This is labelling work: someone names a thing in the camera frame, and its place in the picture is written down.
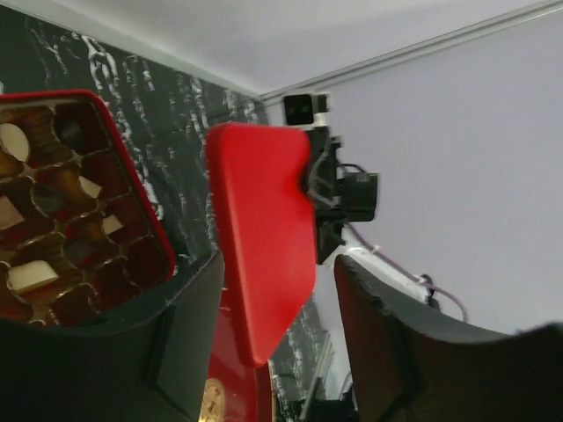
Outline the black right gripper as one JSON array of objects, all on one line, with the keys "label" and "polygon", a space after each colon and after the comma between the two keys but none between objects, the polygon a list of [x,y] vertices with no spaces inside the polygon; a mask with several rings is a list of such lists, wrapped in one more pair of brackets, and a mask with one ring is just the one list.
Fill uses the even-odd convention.
[{"label": "black right gripper", "polygon": [[303,189],[314,207],[317,262],[323,264],[346,244],[342,230],[347,224],[375,219],[379,175],[358,164],[342,163],[338,158],[342,142],[328,127],[315,127],[306,134],[311,157]]}]

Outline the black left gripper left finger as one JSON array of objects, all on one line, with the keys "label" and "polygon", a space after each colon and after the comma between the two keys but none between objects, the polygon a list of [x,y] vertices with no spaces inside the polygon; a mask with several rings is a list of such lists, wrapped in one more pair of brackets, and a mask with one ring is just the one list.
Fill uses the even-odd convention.
[{"label": "black left gripper left finger", "polygon": [[2,420],[197,420],[223,275],[215,251],[78,327],[3,320]]}]

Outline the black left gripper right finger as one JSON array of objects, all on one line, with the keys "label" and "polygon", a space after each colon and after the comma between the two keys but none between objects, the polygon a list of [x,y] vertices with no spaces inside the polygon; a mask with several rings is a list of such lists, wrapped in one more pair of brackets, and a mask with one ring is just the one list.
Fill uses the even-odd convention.
[{"label": "black left gripper right finger", "polygon": [[361,420],[561,420],[561,324],[501,334],[402,294],[350,257],[333,270]]}]

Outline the red box lid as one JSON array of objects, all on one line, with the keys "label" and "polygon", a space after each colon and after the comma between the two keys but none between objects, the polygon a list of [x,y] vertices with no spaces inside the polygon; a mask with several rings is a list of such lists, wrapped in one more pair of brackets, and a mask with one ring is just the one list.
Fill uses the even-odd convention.
[{"label": "red box lid", "polygon": [[260,367],[315,286],[314,210],[303,191],[311,146],[297,129],[224,123],[209,131],[206,156],[238,349]]}]

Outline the white rectangular chocolate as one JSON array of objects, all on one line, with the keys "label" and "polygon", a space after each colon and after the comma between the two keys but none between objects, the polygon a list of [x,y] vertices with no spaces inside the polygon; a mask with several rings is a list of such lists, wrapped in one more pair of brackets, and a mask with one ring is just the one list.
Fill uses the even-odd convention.
[{"label": "white rectangular chocolate", "polygon": [[58,274],[47,261],[34,260],[10,268],[7,283],[13,292],[23,294],[42,287],[57,278]]},{"label": "white rectangular chocolate", "polygon": [[83,176],[78,177],[78,184],[84,193],[93,199],[97,199],[102,191],[102,187],[100,185]]}]

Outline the red compartment chocolate box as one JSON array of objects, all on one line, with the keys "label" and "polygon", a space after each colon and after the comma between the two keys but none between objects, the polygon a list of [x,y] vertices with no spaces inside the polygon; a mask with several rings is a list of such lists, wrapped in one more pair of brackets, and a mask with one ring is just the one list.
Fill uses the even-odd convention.
[{"label": "red compartment chocolate box", "polygon": [[[84,147],[59,141],[57,118],[77,122]],[[1,230],[1,318],[39,327],[76,326],[150,291],[172,277],[170,241],[104,102],[90,91],[38,91],[1,98],[1,124],[19,126],[30,143],[26,163],[1,143],[1,196],[25,218]],[[78,184],[102,187],[97,199]],[[102,219],[123,228],[107,236]],[[47,261],[58,278],[17,294],[14,266]]]}]

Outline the brown striped rectangular chocolate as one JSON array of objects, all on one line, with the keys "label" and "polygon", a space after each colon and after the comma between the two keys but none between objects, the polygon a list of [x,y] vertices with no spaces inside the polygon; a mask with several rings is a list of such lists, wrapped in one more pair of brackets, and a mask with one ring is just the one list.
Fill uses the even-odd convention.
[{"label": "brown striped rectangular chocolate", "polygon": [[21,222],[23,222],[24,220],[25,218],[11,203],[9,198],[6,196],[1,196],[0,197],[0,230],[6,230],[11,227],[14,227],[20,224]]}]

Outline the dark round chocolate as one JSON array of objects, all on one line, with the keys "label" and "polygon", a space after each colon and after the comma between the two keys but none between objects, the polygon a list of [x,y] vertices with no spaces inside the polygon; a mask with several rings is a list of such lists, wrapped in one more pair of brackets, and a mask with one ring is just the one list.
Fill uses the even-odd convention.
[{"label": "dark round chocolate", "polygon": [[84,147],[84,133],[77,122],[57,118],[54,120],[54,131],[59,141],[67,148],[78,152]]}]

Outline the white oval chocolate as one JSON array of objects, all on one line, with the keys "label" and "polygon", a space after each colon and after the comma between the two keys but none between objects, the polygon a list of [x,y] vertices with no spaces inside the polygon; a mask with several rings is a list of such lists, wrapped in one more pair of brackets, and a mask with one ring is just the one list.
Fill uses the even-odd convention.
[{"label": "white oval chocolate", "polygon": [[25,132],[17,125],[3,123],[0,125],[1,143],[4,149],[20,162],[26,163],[30,156],[30,143]]}]

